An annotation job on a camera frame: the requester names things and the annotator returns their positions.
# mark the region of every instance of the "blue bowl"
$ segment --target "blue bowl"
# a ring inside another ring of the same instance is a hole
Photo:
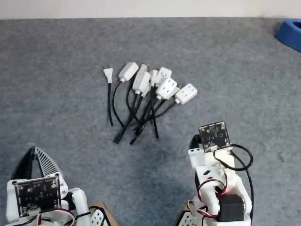
[[[301,19],[285,20],[275,37],[283,44],[301,52]]]

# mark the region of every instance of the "electrical plug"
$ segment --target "electrical plug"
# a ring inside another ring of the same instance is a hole
[[[171,91],[170,94],[168,95],[167,100],[169,100],[171,97],[173,97],[179,91],[180,91],[180,88],[179,87],[175,87],[173,89],[173,91]]]
[[[105,77],[107,78],[108,83],[112,83],[113,68],[105,68],[103,70],[103,73],[104,73]]]
[[[184,105],[185,103],[190,101],[197,93],[198,90],[189,83],[175,94],[175,101]]]
[[[171,70],[161,67],[155,79],[156,86],[158,87],[164,79],[169,78],[171,73]]]
[[[151,88],[151,84],[149,83],[149,84],[146,86],[145,90],[141,93],[141,96],[142,96],[142,97],[145,97],[145,96],[148,94],[148,92],[150,91],[150,88]]]
[[[121,70],[118,77],[121,82],[129,81],[133,75],[138,71],[139,66],[135,62],[129,62]]]
[[[151,74],[147,72],[147,66],[141,65],[133,83],[133,90],[136,94],[144,92],[149,84],[150,78]]]
[[[150,85],[152,87],[155,86],[157,75],[158,75],[158,71],[157,70],[151,70],[150,71]]]
[[[165,79],[158,87],[156,94],[159,100],[168,99],[173,90],[177,87],[177,82],[172,78]]]

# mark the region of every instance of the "white wall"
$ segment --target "white wall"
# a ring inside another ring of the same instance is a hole
[[[301,18],[301,0],[0,0],[0,19],[182,16]]]

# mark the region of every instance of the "circuit board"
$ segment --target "circuit board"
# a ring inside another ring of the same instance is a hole
[[[201,141],[205,152],[230,147],[225,121],[199,127]]]
[[[19,217],[30,211],[47,212],[61,208],[59,176],[26,180],[14,184]]]

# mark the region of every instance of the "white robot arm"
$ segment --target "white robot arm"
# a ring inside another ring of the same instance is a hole
[[[252,165],[252,154],[240,145],[230,144],[224,121],[199,130],[200,135],[194,136],[188,150],[197,195],[187,202],[189,211],[182,214],[176,225],[250,226],[252,201],[236,171]],[[234,158],[238,157],[232,152],[233,147],[250,154],[247,166],[235,168]]]
[[[32,162],[38,161],[41,178],[32,179]],[[105,211],[94,207],[79,188],[68,189],[57,164],[44,151],[32,147],[7,184],[6,226],[110,226]]]

